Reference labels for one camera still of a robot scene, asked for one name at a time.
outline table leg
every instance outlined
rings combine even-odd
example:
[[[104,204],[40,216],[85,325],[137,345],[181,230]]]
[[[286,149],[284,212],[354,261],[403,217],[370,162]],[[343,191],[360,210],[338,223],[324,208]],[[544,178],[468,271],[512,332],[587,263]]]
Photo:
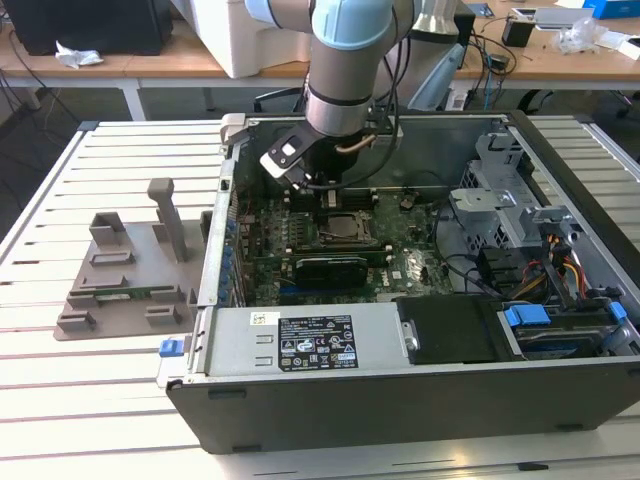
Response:
[[[136,79],[123,79],[118,82],[119,88],[124,94],[124,98],[127,101],[129,107],[129,113],[131,114],[131,120],[134,122],[144,122],[147,120],[147,114],[144,104],[140,98],[140,84]]]
[[[26,103],[31,110],[39,110],[42,105],[40,105],[40,100],[38,100],[36,96],[35,89],[23,88],[22,92],[23,95],[21,96],[24,98],[24,103]]]
[[[202,94],[204,95],[204,104],[207,112],[213,112],[216,109],[216,104],[213,101],[213,88],[204,87]]]

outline robotic arm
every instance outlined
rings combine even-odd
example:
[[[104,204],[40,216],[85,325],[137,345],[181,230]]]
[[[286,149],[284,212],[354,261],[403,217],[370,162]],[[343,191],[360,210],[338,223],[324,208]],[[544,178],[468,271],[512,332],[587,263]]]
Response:
[[[245,3],[257,20],[313,34],[305,121],[272,145],[260,163],[271,176],[286,178],[296,189],[330,190],[330,186],[313,182],[335,182],[355,163],[358,149],[344,146],[367,142],[362,138],[363,128],[380,62],[416,22],[430,23],[423,12],[423,0]]]

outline blue drive latch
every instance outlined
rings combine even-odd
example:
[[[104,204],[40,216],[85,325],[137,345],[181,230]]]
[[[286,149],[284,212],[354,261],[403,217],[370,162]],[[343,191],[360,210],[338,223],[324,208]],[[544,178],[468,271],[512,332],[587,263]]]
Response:
[[[513,305],[504,314],[511,327],[551,324],[549,314],[542,305]]]
[[[622,325],[627,319],[627,311],[620,302],[611,302],[609,304],[609,311],[613,314],[620,325]]]

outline motherboard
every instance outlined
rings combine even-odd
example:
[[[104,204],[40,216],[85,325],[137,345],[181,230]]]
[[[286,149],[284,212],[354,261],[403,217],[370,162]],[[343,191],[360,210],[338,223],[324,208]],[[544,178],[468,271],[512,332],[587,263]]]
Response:
[[[406,190],[368,192],[348,203],[312,213],[289,197],[248,200],[238,217],[247,304],[389,302],[453,292],[433,250],[432,204]]]

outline white paper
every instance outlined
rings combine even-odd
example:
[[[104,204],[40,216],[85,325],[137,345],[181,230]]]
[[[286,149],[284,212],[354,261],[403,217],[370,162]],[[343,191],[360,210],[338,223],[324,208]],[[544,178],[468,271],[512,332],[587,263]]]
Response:
[[[251,312],[249,325],[260,327],[263,325],[278,325],[280,312]]]
[[[56,42],[58,47],[58,53],[56,58],[67,67],[75,68],[78,70],[85,65],[96,65],[104,62],[100,57],[100,54],[95,50],[78,51],[71,50],[70,48],[60,45],[60,42]]]
[[[631,35],[620,32],[612,32],[611,30],[609,30],[604,35],[601,35],[598,40],[596,40],[596,45],[604,48],[610,48],[611,50],[618,50],[618,48],[620,48],[620,45],[626,42],[629,38],[631,38]]]
[[[564,8],[582,8],[584,0],[558,0],[556,5]]]

